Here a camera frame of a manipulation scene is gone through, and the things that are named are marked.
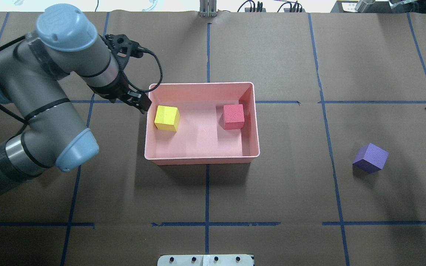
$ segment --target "purple cube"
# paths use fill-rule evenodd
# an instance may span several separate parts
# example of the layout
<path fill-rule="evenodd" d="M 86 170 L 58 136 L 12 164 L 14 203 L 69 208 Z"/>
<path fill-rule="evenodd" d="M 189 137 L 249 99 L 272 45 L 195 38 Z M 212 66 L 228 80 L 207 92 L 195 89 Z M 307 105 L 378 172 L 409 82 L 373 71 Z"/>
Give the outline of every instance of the purple cube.
<path fill-rule="evenodd" d="M 353 165 L 356 165 L 370 174 L 375 173 L 384 168 L 388 155 L 389 153 L 385 150 L 369 143 L 359 150 Z"/>

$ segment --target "pink plastic container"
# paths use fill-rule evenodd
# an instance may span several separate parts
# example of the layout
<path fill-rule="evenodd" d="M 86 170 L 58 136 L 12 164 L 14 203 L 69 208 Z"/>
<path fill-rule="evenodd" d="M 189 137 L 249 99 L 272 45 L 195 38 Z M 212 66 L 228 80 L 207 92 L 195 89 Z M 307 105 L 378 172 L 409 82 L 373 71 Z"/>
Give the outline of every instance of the pink plastic container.
<path fill-rule="evenodd" d="M 247 163 L 259 156 L 251 82 L 161 84 L 149 93 L 144 157 L 157 165 Z M 243 104 L 242 129 L 223 129 L 223 105 Z M 177 132 L 154 125 L 158 105 L 179 109 Z"/>

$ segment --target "pink cube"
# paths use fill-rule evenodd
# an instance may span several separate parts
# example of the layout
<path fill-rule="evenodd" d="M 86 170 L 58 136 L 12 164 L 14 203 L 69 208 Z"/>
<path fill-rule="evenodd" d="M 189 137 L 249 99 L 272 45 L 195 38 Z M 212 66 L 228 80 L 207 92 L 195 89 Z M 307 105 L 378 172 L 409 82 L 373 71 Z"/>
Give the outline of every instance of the pink cube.
<path fill-rule="evenodd" d="M 240 105 L 223 106 L 223 128 L 241 129 L 244 126 L 244 110 Z"/>

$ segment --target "yellow block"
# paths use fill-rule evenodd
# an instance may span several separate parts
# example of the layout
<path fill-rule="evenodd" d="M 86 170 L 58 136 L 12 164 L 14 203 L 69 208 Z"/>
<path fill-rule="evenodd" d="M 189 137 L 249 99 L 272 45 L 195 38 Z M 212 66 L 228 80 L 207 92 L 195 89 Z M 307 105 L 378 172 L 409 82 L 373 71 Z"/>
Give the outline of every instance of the yellow block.
<path fill-rule="evenodd" d="M 180 113 L 179 109 L 171 106 L 157 106 L 155 115 L 155 126 L 159 130 L 174 131 L 179 129 Z"/>

